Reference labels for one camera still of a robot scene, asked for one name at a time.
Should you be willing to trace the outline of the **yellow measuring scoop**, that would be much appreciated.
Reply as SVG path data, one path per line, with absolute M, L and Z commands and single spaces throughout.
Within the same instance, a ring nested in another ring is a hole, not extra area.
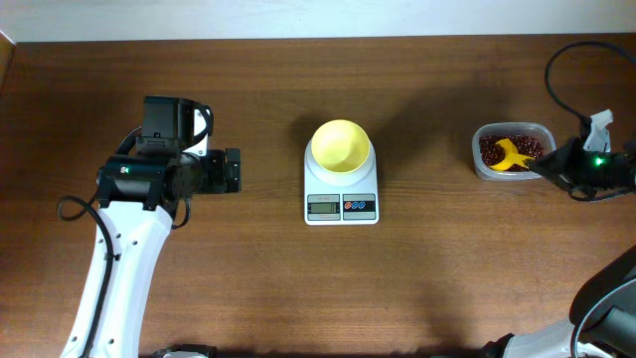
M 507 171 L 515 165 L 528 169 L 530 163 L 535 160 L 532 156 L 521 154 L 517 146 L 508 138 L 497 141 L 496 145 L 503 149 L 504 157 L 500 162 L 490 166 L 495 171 Z

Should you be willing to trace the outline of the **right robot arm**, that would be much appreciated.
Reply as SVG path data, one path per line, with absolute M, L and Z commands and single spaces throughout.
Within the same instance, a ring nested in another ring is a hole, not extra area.
M 635 192 L 635 153 L 587 151 L 572 139 L 548 155 L 521 161 L 580 202 Z M 593 276 L 577 293 L 569 318 L 525 335 L 509 334 L 479 353 L 496 358 L 633 357 L 635 250 Z

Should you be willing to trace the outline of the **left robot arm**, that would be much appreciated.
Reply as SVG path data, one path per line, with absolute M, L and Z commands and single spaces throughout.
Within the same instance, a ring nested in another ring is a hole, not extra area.
M 143 122 L 131 130 L 100 167 L 96 190 L 84 201 L 60 199 L 57 213 L 67 221 L 90 215 L 96 225 L 94 249 L 65 357 L 136 357 L 150 286 L 170 234 L 180 229 L 180 210 L 192 215 L 196 194 L 229 194 L 241 189 L 240 152 L 211 150 L 214 113 L 201 102 L 149 95 Z

